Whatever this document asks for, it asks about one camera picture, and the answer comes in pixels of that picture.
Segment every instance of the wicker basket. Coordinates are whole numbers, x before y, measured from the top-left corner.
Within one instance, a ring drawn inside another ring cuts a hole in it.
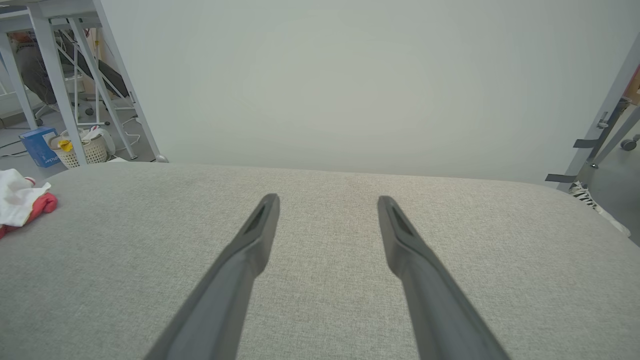
[[[51,148],[51,150],[53,150],[56,155],[58,155],[60,161],[62,161],[62,163],[65,164],[67,168],[80,166],[80,164],[78,163],[78,158],[76,156],[76,150],[71,149],[71,151],[67,152],[63,149],[60,149],[60,146],[58,146],[59,140],[66,139],[61,136],[57,136],[49,140],[49,147]],[[103,163],[109,158],[109,154],[107,153],[107,144],[102,136],[98,136],[93,140],[83,140],[82,144],[87,163]]]
[[[81,129],[80,127],[78,128],[78,135],[80,135],[80,139],[84,138],[88,133],[89,130]],[[62,140],[71,140],[71,138],[69,137],[69,130],[64,130],[62,134],[60,134],[60,137],[62,138]]]

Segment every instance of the chair wheel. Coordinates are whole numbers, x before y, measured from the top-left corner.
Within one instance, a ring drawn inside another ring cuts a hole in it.
[[[637,143],[636,143],[635,141],[633,141],[633,140],[629,140],[629,139],[627,139],[627,140],[623,140],[623,141],[620,143],[620,147],[621,147],[624,151],[631,151],[631,150],[633,150],[633,149],[635,149],[635,148],[636,148],[636,145],[637,145]]]

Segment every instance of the gray upholstered cushion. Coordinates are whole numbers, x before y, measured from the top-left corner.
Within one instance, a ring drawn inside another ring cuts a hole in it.
[[[134,359],[280,195],[239,359],[415,359],[376,201],[393,196],[513,359],[637,359],[640,249],[573,197],[439,177],[108,163],[0,240],[0,357]]]

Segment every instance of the red cloth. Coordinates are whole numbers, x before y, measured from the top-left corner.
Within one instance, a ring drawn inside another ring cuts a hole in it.
[[[53,194],[46,193],[42,195],[33,202],[31,214],[29,214],[29,218],[27,219],[27,222],[24,223],[24,225],[32,222],[33,219],[39,217],[43,212],[50,213],[54,211],[56,209],[56,206],[58,206],[58,199]],[[4,234],[16,229],[20,229],[20,227],[2,225],[2,227],[0,227],[0,239],[4,236]]]

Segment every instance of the yellow object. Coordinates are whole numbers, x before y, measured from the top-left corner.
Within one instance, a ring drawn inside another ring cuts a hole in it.
[[[72,144],[69,140],[58,141],[58,146],[60,146],[60,149],[63,149],[66,152],[69,152],[74,148],[74,144]]]

